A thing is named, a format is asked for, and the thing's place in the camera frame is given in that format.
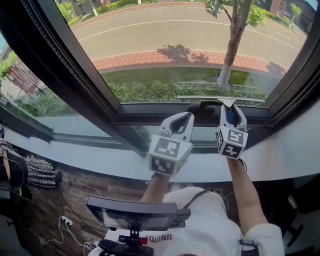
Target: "person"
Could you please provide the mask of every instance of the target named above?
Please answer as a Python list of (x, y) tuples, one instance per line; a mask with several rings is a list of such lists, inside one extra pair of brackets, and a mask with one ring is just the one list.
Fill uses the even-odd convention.
[[(184, 228), (167, 231), (142, 231), (154, 256), (240, 256), (253, 247), (240, 245), (240, 240), (253, 241), (259, 256), (284, 256), (282, 233), (278, 226), (268, 223), (260, 204), (258, 193), (239, 160), (227, 158), (240, 228), (226, 214), (220, 195), (208, 191), (197, 197), (188, 208), (191, 215)], [(187, 187), (167, 194), (169, 179), (156, 174), (141, 201), (149, 203), (176, 202), (183, 208), (196, 194), (199, 187)], [(129, 236), (128, 230), (109, 230), (105, 239), (118, 241), (119, 235)], [(89, 256), (98, 256), (103, 250), (95, 248)]]

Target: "street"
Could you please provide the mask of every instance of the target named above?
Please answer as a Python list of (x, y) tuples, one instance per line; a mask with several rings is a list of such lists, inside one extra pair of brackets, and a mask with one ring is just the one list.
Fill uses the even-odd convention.
[[(113, 56), (156, 51), (165, 45), (182, 45), (193, 51), (227, 51), (230, 21), (217, 18), (204, 7), (154, 7), (106, 17), (73, 30), (92, 61)], [(247, 26), (238, 55), (281, 65), (288, 69), (306, 35), (269, 19), (265, 27)]]

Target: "power strip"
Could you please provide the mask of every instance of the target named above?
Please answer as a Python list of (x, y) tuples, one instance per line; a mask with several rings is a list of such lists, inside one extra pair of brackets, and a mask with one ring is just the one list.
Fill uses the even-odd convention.
[(70, 219), (68, 219), (68, 218), (65, 217), (65, 216), (62, 216), (61, 218), (62, 218), (62, 220), (63, 220), (64, 223), (66, 223), (66, 224), (69, 225), (69, 226), (72, 226), (72, 221), (71, 221)]

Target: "bracelet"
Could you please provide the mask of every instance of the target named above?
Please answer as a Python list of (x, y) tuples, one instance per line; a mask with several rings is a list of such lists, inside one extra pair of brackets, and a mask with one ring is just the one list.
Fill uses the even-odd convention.
[(151, 180), (152, 180), (154, 177), (160, 177), (160, 178), (162, 178), (162, 179), (167, 179), (167, 180), (170, 179), (170, 177), (165, 176), (165, 175), (162, 175), (162, 174), (160, 174), (160, 173), (158, 173), (158, 172), (155, 172), (155, 173), (151, 176)]

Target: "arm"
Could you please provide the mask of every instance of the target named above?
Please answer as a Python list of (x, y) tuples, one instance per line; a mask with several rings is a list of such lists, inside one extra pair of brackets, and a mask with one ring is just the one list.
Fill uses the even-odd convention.
[(161, 175), (154, 175), (146, 189), (141, 202), (146, 203), (162, 203), (167, 193), (169, 178)]
[(258, 193), (239, 160), (227, 158), (243, 235), (254, 226), (268, 223)]

